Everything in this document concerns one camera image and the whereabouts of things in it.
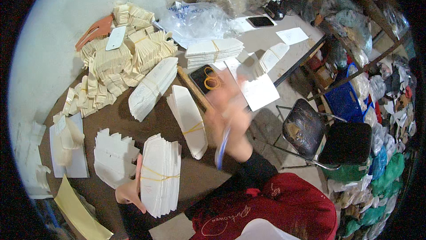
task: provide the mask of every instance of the red shirt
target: red shirt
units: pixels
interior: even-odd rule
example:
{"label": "red shirt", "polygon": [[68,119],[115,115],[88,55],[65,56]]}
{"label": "red shirt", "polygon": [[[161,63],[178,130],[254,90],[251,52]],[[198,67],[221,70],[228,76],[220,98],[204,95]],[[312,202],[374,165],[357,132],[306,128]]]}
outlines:
{"label": "red shirt", "polygon": [[194,216],[191,239],[233,240],[256,218],[284,232],[304,227],[309,239],[332,240],[338,226],[334,204],[320,190],[294,173],[280,173],[262,191],[248,189],[212,199],[208,208]]}

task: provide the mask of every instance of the blue pen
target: blue pen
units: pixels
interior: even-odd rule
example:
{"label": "blue pen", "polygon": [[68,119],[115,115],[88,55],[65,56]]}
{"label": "blue pen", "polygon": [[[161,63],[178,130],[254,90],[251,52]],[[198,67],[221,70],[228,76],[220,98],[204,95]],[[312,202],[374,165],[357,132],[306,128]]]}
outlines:
{"label": "blue pen", "polygon": [[217,147],[216,153],[214,155],[214,160],[215,160],[216,168],[218,170],[222,169],[223,155],[225,154],[225,147],[226,147],[226,143],[228,142],[230,131],[231,131],[231,127],[230,126],[226,126],[225,130],[223,132],[222,144],[219,147]]}

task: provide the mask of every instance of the black sleeve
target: black sleeve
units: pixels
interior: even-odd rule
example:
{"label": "black sleeve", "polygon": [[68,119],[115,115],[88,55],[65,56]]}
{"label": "black sleeve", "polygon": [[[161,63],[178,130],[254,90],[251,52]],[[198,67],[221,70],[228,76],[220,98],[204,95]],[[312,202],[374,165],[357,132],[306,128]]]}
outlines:
{"label": "black sleeve", "polygon": [[185,211],[185,215],[189,220],[192,220],[200,209],[208,206],[210,199],[226,196],[231,192],[243,191],[248,188],[260,189],[269,179],[278,173],[276,168],[267,159],[255,151],[253,151],[248,161],[240,164],[242,167],[238,169],[237,173]]}
{"label": "black sleeve", "polygon": [[142,217],[149,214],[143,214],[135,204],[117,203],[117,205],[129,240],[152,240],[148,226],[146,226]]}

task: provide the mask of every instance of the chair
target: chair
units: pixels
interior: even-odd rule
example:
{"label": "chair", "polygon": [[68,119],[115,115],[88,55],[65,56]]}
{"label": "chair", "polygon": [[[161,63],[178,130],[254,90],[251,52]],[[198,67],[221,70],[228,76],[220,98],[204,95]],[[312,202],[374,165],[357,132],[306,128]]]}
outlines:
{"label": "chair", "polygon": [[[304,159],[306,165],[283,167],[304,168],[319,166],[327,170],[337,170],[341,165],[358,165],[367,162],[371,150],[371,127],[366,123],[348,123],[346,120],[326,113],[316,112],[304,99],[298,99],[292,108],[276,106],[281,117],[280,109],[288,109],[290,113],[281,127],[281,135],[274,144],[264,144]],[[326,124],[321,116],[329,116],[336,120],[331,125],[325,146],[314,160],[315,154],[325,134]],[[297,153],[276,146],[283,137],[297,151]]]}

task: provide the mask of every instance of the smartphone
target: smartphone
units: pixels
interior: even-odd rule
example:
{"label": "smartphone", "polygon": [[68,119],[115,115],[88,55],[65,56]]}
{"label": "smartphone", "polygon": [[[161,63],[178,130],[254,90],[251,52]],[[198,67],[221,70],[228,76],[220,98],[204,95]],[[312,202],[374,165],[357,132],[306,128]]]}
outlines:
{"label": "smartphone", "polygon": [[255,28],[272,27],[274,23],[266,16],[249,17],[248,22]]}
{"label": "smartphone", "polygon": [[213,89],[220,88],[221,84],[223,84],[222,79],[210,65],[204,65],[198,68],[189,74],[189,77],[192,81],[194,81],[204,95]]}

